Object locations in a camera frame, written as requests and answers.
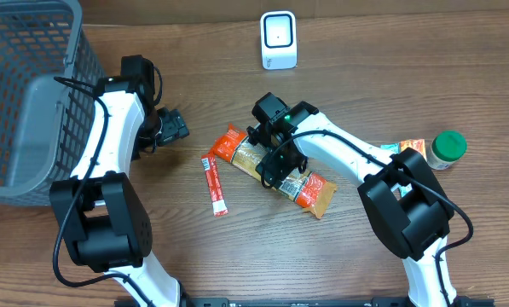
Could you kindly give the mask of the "small orange box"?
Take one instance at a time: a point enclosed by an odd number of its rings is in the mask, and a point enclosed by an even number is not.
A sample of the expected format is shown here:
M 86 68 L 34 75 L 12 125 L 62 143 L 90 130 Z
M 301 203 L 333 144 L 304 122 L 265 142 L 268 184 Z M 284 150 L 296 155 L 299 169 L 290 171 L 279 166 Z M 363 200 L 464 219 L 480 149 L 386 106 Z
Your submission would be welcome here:
M 419 152 L 424 159 L 427 158 L 425 151 L 425 140 L 424 139 L 408 139 L 399 142 L 399 152 L 403 152 L 407 148 L 412 148 Z

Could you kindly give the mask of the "orange brown snack bag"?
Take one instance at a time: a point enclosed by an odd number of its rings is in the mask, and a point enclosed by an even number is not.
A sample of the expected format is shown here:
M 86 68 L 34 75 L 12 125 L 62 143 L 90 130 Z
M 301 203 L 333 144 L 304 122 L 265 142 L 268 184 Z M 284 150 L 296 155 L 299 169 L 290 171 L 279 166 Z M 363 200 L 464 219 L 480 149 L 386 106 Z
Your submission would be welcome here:
M 209 153 L 260 180 L 256 167 L 268 150 L 261 144 L 251 145 L 245 131 L 229 124 L 227 132 L 216 139 Z M 277 183 L 273 190 L 284 194 L 304 211 L 321 219 L 337 191 L 337 185 L 313 171 L 300 173 L 295 169 L 281 183 Z

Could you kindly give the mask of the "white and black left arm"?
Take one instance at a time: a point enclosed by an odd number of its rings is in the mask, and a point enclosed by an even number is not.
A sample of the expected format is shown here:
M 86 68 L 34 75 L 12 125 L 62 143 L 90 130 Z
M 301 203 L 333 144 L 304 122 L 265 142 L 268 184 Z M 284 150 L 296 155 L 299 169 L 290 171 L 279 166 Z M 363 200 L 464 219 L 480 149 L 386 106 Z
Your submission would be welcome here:
M 136 306 L 192 305 L 181 282 L 153 253 L 151 222 L 129 179 L 130 164 L 142 152 L 189 134 L 177 110 L 157 107 L 163 88 L 159 69 L 142 55 L 129 55 L 118 76 L 95 84 L 56 80 L 95 103 L 80 161 L 49 191 L 59 224 L 52 256 L 56 279 L 75 288 L 114 279 Z

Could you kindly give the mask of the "green lid jar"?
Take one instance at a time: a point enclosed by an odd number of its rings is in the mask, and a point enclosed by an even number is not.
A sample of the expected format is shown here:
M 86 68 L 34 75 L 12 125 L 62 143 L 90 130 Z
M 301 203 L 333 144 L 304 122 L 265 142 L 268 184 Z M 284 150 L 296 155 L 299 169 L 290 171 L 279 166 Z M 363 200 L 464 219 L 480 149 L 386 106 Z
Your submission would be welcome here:
M 434 170 L 445 170 L 461 159 L 466 150 L 466 139 L 458 131 L 446 130 L 437 135 L 426 149 L 427 163 Z

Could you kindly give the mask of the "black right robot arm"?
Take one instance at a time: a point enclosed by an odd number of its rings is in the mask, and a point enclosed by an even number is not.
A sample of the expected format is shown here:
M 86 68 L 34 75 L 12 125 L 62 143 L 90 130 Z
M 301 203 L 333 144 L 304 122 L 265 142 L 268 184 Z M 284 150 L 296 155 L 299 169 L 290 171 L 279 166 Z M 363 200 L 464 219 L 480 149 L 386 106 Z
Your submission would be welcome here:
M 454 208 L 417 151 L 373 146 L 333 124 L 301 101 L 289 107 L 267 93 L 252 109 L 258 121 L 248 141 L 267 153 L 256 171 L 265 188 L 279 188 L 293 172 L 317 159 L 357 189 L 381 243 L 402 260 L 413 306 L 451 306 L 457 293 L 445 257 Z

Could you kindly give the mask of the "red snack packet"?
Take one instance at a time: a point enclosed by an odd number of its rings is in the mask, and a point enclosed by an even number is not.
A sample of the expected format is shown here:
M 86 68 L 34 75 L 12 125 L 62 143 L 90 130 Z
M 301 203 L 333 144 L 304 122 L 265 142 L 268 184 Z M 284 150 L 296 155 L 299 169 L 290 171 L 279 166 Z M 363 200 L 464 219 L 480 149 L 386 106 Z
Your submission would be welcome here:
M 207 153 L 201 157 L 205 177 L 211 196 L 213 215 L 221 217 L 228 214 L 228 208 L 223 198 L 222 185 L 218 174 L 216 157 L 213 153 Z

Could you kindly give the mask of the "teal wet wipes pack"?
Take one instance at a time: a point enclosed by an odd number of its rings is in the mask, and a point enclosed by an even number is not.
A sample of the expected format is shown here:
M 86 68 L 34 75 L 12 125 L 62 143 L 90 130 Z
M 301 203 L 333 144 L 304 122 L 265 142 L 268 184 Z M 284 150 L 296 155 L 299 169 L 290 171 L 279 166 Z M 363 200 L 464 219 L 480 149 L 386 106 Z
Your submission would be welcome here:
M 383 144 L 380 147 L 382 149 L 389 150 L 389 151 L 391 151 L 394 154 L 399 154 L 400 153 L 400 145 L 398 143 Z M 412 190 L 412 188 L 413 187 L 412 187 L 411 184 L 409 184 L 407 186 L 400 185 L 398 187 L 398 189 L 400 191 L 400 196 L 403 198 L 408 192 L 410 192 Z

